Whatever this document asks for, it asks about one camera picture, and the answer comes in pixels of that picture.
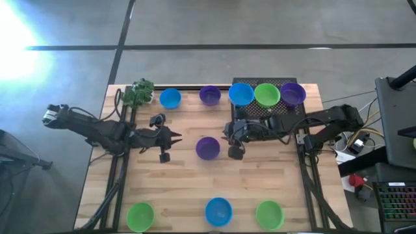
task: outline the green bowl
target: green bowl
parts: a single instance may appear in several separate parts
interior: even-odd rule
[[[283,209],[274,201],[260,203],[255,211],[255,217],[260,226],[269,231],[279,229],[285,222]]]
[[[254,97],[262,107],[272,107],[280,100],[280,91],[273,84],[259,84],[254,90]]]
[[[127,226],[131,231],[141,233],[149,229],[154,221],[155,213],[148,203],[134,204],[127,212]]]

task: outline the plant pot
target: plant pot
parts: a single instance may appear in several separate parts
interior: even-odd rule
[[[151,104],[151,102],[153,101],[153,99],[155,98],[155,91],[152,91],[150,94],[150,101],[145,102],[146,104]]]

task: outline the cable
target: cable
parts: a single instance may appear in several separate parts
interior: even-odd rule
[[[365,120],[365,123],[364,123],[364,125],[373,117],[373,116],[375,116],[377,113],[379,113],[379,110],[378,111],[376,111],[375,113],[373,113],[371,116],[370,116],[370,111],[371,111],[371,106],[372,106],[372,104],[375,102],[377,100],[377,97],[376,98],[374,98],[374,100],[373,101],[371,101],[371,103],[370,103],[370,106],[369,106],[369,111],[367,111],[367,119]]]
[[[20,174],[22,174],[22,173],[24,173],[24,172],[26,172],[26,171],[28,171],[28,170],[30,170],[30,169],[32,169],[32,168],[34,168],[34,165],[33,165],[33,166],[30,166],[30,167],[28,167],[28,168],[26,168],[26,169],[24,169],[24,170],[21,170],[20,172],[18,172],[18,173],[16,173],[16,174],[11,174],[8,178],[6,178],[6,179],[4,179],[4,180],[1,180],[0,182],[6,181],[7,179],[12,179],[13,177],[15,177],[15,176],[17,176],[17,175],[20,175]]]
[[[118,111],[118,105],[120,104],[120,100],[121,100],[121,98],[122,98],[122,90],[121,89],[117,89],[117,91],[116,91],[116,95],[114,96],[114,109],[112,110],[112,112],[108,115],[108,116],[106,116],[106,117],[104,117],[104,118],[102,118],[102,119],[98,119],[97,117],[95,117],[93,114],[91,114],[90,112],[88,112],[88,111],[86,111],[86,110],[84,110],[84,109],[82,109],[82,108],[80,108],[80,107],[70,107],[69,109],[68,109],[68,114],[70,114],[70,112],[71,111],[73,111],[73,110],[78,110],[78,111],[81,111],[81,112],[84,112],[84,113],[86,113],[86,114],[88,114],[89,116],[91,116],[91,117],[93,117],[94,119],[95,119],[95,123],[98,123],[98,122],[102,122],[102,121],[104,121],[104,120],[107,120],[108,118],[110,118],[115,112],[117,112],[117,115],[118,115],[118,117],[120,118],[120,119],[122,119],[122,115],[120,114],[120,112]]]
[[[35,152],[35,151],[33,151],[30,147],[28,147],[28,146],[26,146],[25,144],[23,144],[19,139],[17,139],[16,137],[14,137],[13,135],[11,135],[11,134],[8,134],[8,136],[10,136],[10,137],[12,137],[15,141],[17,141],[17,142],[19,142],[22,146],[24,146],[24,147],[26,147],[30,152],[32,152],[37,158],[38,158],[38,162],[37,163],[39,163],[40,162],[40,157],[39,157],[39,155]]]
[[[379,131],[376,131],[376,130],[374,130],[374,129],[371,129],[371,128],[366,128],[366,127],[363,127],[363,128],[361,128],[360,130],[358,130],[358,131],[356,131],[351,137],[350,137],[350,139],[348,140],[348,145],[349,146],[351,146],[352,145],[352,143],[355,141],[355,139],[357,138],[357,136],[358,136],[358,134],[360,133],[360,132],[362,132],[362,131],[364,131],[364,132],[367,132],[367,133],[374,133],[374,134],[376,134],[376,135],[379,135],[379,136],[381,136],[382,138],[384,138],[384,135],[383,134],[381,134]]]
[[[337,141],[337,143],[335,143],[335,149],[337,150],[337,151],[341,151],[341,152],[343,152],[343,151],[345,151],[346,149],[347,149],[347,147],[348,147],[348,137],[346,136],[346,134],[344,133],[344,132],[342,132],[341,133],[342,135],[344,135],[344,139],[345,139],[345,147],[342,149],[342,150],[339,150],[338,149],[338,142],[339,142],[339,140]]]
[[[328,150],[328,149],[314,149],[313,151],[317,151],[317,152],[320,152],[320,151],[327,151],[327,152],[331,152],[331,153],[334,153],[335,154],[335,156],[338,156],[338,153],[335,151],[335,150]],[[313,155],[313,157],[314,158],[316,158],[315,159],[315,161],[316,161],[316,164],[318,164],[319,163],[319,157],[318,157],[318,155],[316,154],[316,153],[314,153],[314,154],[312,154]],[[312,160],[312,157],[311,157],[311,154],[310,153],[307,153],[307,155],[306,155],[306,157],[309,157],[309,160]]]
[[[360,95],[363,95],[363,94],[370,94],[370,93],[373,93],[373,92],[375,92],[375,91],[368,91],[368,92],[363,92],[363,93],[360,93],[360,94],[354,94],[354,95],[350,95],[350,96],[346,96],[346,97],[335,98],[335,99],[323,101],[322,103],[327,103],[327,102],[330,102],[330,101],[342,100],[342,99],[346,99],[346,98],[352,98],[352,97],[355,97],[355,96],[360,96]]]
[[[109,152],[105,152],[103,155],[101,155],[101,156],[99,156],[99,157],[96,157],[95,159],[92,159],[89,163],[88,163],[88,165],[90,166],[94,161],[96,161],[96,160],[98,160],[98,159],[100,159],[100,158],[102,158],[102,157],[104,157],[104,156],[106,156],[106,155],[109,155],[110,153]]]
[[[368,126],[370,126],[370,125],[372,125],[372,124],[375,124],[378,120],[381,120],[382,119],[382,117],[380,117],[380,118],[378,118],[377,120],[375,120],[375,121],[373,121],[372,123],[370,123],[370,124],[367,124],[366,126],[364,126],[364,127],[368,127]]]
[[[161,116],[160,114],[158,114],[156,117],[160,117],[160,118],[162,118],[162,121],[161,121],[161,124],[160,124],[160,126],[158,126],[157,125],[157,127],[159,128],[159,130],[157,131],[157,133],[155,133],[153,136],[141,136],[141,137],[145,137],[145,138],[155,138],[155,137],[157,137],[158,135],[159,135],[159,133],[161,133],[161,131],[162,131],[162,127],[163,127],[163,125],[164,125],[164,123],[163,123],[163,116]]]
[[[241,140],[240,140],[240,139],[238,139],[238,138],[236,138],[235,140],[238,140],[238,141],[239,141],[240,146],[242,147],[242,153],[243,153],[243,154],[244,154],[244,153],[246,153],[246,147],[244,147],[244,144],[241,142]]]
[[[310,118],[310,117],[305,117],[305,118],[303,118],[303,119],[301,119],[301,120],[299,120],[297,123],[295,123],[293,126],[292,126],[292,128],[291,128],[291,130],[288,132],[288,136],[289,136],[289,138],[287,139],[287,141],[285,142],[279,135],[277,135],[275,132],[273,132],[271,129],[269,129],[268,127],[266,127],[265,125],[263,125],[263,124],[260,124],[260,123],[246,123],[246,124],[244,124],[242,127],[240,127],[239,129],[237,129],[236,131],[234,131],[233,132],[233,134],[231,134],[231,136],[229,137],[229,139],[228,139],[228,142],[229,142],[229,144],[231,143],[231,140],[233,139],[233,137],[234,137],[234,135],[235,135],[235,133],[238,133],[239,131],[241,131],[242,129],[244,129],[247,125],[258,125],[258,126],[260,126],[260,127],[262,127],[262,128],[264,128],[264,129],[266,129],[267,131],[269,131],[270,133],[272,133],[281,143],[283,143],[283,144],[285,144],[285,145],[289,145],[289,143],[291,142],[291,138],[292,138],[292,134],[293,134],[293,132],[294,132],[294,130],[296,130],[296,127],[300,124],[300,123],[302,123],[303,121],[305,121],[305,120],[316,120],[316,121],[318,121],[318,122],[321,122],[321,123],[323,123],[325,126],[326,126],[326,123],[325,122],[323,122],[322,120],[319,120],[319,119],[316,119],[316,118]]]
[[[13,188],[13,181],[12,181],[12,178],[13,178],[13,176],[12,176],[12,172],[10,171],[10,169],[9,168],[7,168],[6,167],[6,169],[7,169],[7,171],[8,171],[8,174],[9,174],[9,181],[10,181],[10,189],[11,189],[11,191],[10,191],[10,196],[8,197],[8,200],[7,200],[7,203],[6,203],[6,205],[5,205],[5,207],[1,210],[1,212],[0,212],[0,218],[2,217],[2,215],[5,213],[5,211],[6,211],[6,209],[7,209],[7,207],[8,207],[8,205],[10,204],[10,201],[12,200],[12,197],[13,197],[13,195],[14,195],[14,188]]]
[[[104,117],[104,118],[98,120],[97,122],[102,122],[102,121],[110,118],[115,112],[117,113],[117,116],[120,119],[122,119],[122,115],[118,111],[118,105],[120,104],[121,98],[122,98],[122,90],[120,88],[118,88],[117,91],[116,91],[116,95],[114,96],[114,110],[112,110],[112,112],[107,117]]]
[[[366,146],[366,145],[363,145],[363,147],[366,147],[366,148],[372,148],[372,151],[374,151],[374,150],[376,150],[376,147],[377,147],[377,146],[384,146],[384,145],[382,145],[382,144],[378,144],[378,145],[376,145],[376,142],[375,142],[373,139],[371,139],[371,138],[369,138],[369,140],[372,142],[372,146]]]
[[[286,145],[289,144],[289,143],[284,142],[283,139],[280,136],[278,136],[277,134],[275,134],[271,129],[269,129],[268,127],[266,127],[265,125],[260,124],[260,123],[246,123],[246,124],[244,124],[242,127],[240,127],[239,129],[237,129],[236,131],[234,131],[233,134],[231,134],[231,136],[228,139],[228,142],[229,143],[232,143],[231,140],[234,139],[235,134],[238,133],[239,131],[241,131],[242,129],[244,129],[248,125],[258,125],[258,126],[264,128],[264,129],[266,129],[267,131],[271,132],[283,144],[286,144]]]
[[[370,105],[372,103],[372,101],[370,101],[369,103],[365,104],[364,107],[362,107],[361,109],[358,110],[358,112],[361,112],[363,109],[365,109],[365,107],[367,107],[368,105]]]
[[[146,149],[145,147],[143,147],[143,148],[140,150],[140,152],[139,152],[139,153],[144,153],[144,152],[146,152],[146,150],[148,150],[148,149]]]

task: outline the red object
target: red object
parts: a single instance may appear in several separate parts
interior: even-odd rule
[[[350,175],[350,178],[348,179],[348,182],[353,187],[360,187],[365,184],[365,181],[363,178],[359,177],[358,175]]]

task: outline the yellow wire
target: yellow wire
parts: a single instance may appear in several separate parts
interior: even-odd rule
[[[367,132],[367,133],[374,133],[374,134],[379,135],[379,136],[384,138],[384,135],[381,134],[381,132],[379,132],[379,131],[375,131],[373,129],[362,128],[362,129],[358,130],[356,133],[353,134],[353,136],[350,138],[350,140],[347,142],[347,144],[349,146],[351,146],[352,143],[354,142],[353,139],[355,139],[358,136],[358,134],[362,131]]]
[[[369,122],[369,120],[370,120],[372,117],[374,117],[376,114],[378,114],[379,112],[380,112],[380,110],[377,110],[376,112],[374,112],[373,114],[371,114],[371,115],[369,116],[369,118],[367,118],[367,120],[365,120],[364,125],[366,125],[366,124]]]

